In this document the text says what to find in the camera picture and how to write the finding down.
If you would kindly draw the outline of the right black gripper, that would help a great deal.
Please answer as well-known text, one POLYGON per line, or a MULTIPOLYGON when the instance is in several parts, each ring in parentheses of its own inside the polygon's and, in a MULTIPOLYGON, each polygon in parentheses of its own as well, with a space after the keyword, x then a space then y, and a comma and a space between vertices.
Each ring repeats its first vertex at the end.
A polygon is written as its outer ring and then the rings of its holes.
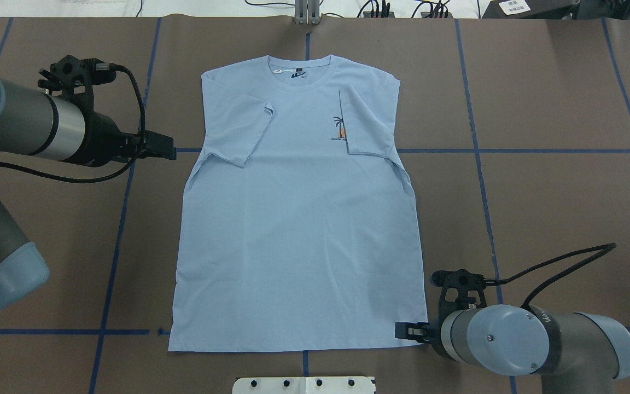
POLYGON ((441 324, 425 322, 396 322, 395 331, 397 339, 425 342, 430 346, 441 346, 441 324))

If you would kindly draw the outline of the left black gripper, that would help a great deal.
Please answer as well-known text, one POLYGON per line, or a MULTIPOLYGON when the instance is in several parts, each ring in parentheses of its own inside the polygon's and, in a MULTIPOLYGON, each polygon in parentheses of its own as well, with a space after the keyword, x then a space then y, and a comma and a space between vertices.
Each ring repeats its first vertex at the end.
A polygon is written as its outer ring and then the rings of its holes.
POLYGON ((107 115, 82 111, 85 135, 77 150, 77 164, 104 166, 114 161, 128 164, 138 153, 138 159, 177 160, 173 138, 154 131, 129 133, 120 131, 107 115))

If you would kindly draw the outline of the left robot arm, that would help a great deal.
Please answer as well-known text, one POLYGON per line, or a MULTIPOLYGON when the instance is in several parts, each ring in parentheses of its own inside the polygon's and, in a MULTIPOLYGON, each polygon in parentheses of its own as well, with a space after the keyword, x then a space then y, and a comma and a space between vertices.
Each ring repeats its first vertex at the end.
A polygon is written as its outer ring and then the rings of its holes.
MULTIPOLYGON (((72 178, 0 161, 0 168, 72 184, 109 181, 138 159, 175 160, 172 137, 147 129, 137 80, 125 66, 97 58, 63 57, 39 71, 37 88, 0 78, 0 153, 54 160, 85 167, 122 163, 120 170, 96 178, 72 178), (123 132, 95 111, 94 87, 128 76, 138 104, 137 132, 123 132)), ((37 245, 0 200, 0 311, 45 284, 50 270, 37 245)))

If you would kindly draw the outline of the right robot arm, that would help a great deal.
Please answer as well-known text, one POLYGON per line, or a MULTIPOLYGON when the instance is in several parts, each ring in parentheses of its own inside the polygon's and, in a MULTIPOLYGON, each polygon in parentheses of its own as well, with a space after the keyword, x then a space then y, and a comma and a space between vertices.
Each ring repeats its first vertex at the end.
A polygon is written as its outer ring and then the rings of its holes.
POLYGON ((506 376, 538 375, 544 393, 614 393, 630 376, 630 332, 606 316, 495 305, 436 323, 398 322, 395 336, 506 376))

